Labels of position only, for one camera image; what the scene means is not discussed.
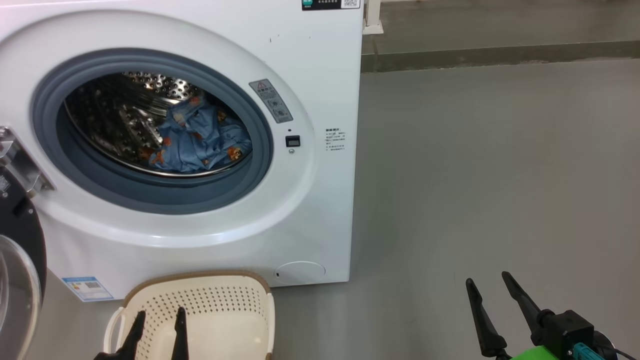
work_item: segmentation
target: white metal leg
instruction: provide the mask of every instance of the white metal leg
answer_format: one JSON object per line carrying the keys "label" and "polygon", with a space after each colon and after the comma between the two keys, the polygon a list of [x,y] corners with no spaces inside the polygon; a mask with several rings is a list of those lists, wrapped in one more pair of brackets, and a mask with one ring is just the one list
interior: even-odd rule
{"label": "white metal leg", "polygon": [[364,19],[363,35],[382,34],[382,22],[380,22],[380,1],[368,0],[367,13]]}

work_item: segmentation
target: laundry basket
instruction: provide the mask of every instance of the laundry basket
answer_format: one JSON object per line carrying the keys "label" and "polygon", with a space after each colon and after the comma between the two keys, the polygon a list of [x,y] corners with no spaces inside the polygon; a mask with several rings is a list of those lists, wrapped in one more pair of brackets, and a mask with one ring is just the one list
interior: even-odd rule
{"label": "laundry basket", "polygon": [[[104,350],[122,346],[139,311],[146,315],[136,360],[169,360],[178,308],[187,312],[189,359],[271,359],[275,304],[266,281],[251,272],[197,272],[144,282],[125,298],[104,334]],[[120,321],[118,340],[111,335]]]}

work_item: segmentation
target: front-loading washing machine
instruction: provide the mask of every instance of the front-loading washing machine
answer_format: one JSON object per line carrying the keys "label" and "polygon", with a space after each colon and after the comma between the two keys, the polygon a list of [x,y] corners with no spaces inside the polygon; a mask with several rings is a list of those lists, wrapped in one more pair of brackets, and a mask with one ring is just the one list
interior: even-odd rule
{"label": "front-loading washing machine", "polygon": [[40,224],[47,266],[85,301],[197,270],[347,281],[362,15],[360,0],[4,1],[0,233]]}

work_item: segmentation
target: blue cloth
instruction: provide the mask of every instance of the blue cloth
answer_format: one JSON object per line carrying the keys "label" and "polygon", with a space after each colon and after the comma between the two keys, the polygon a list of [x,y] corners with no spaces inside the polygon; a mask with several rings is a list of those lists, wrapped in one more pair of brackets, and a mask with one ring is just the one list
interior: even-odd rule
{"label": "blue cloth", "polygon": [[163,144],[149,165],[181,173],[201,172],[228,164],[251,151],[249,134],[236,119],[202,95],[167,110],[158,127]]}

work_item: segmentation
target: gray rubber seal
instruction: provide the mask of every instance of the gray rubber seal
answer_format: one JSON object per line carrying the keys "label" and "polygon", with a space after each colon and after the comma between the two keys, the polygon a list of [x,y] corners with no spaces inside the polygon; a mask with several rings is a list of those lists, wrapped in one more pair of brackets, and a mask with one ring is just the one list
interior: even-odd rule
{"label": "gray rubber seal", "polygon": [[[166,74],[209,92],[244,122],[253,151],[228,171],[189,179],[144,174],[111,161],[82,138],[61,105],[85,82],[123,71]],[[192,214],[237,201],[260,183],[273,153],[269,124],[246,92],[209,67],[160,51],[110,49],[71,59],[40,83],[32,115],[38,141],[63,174],[101,199],[148,213]]]}

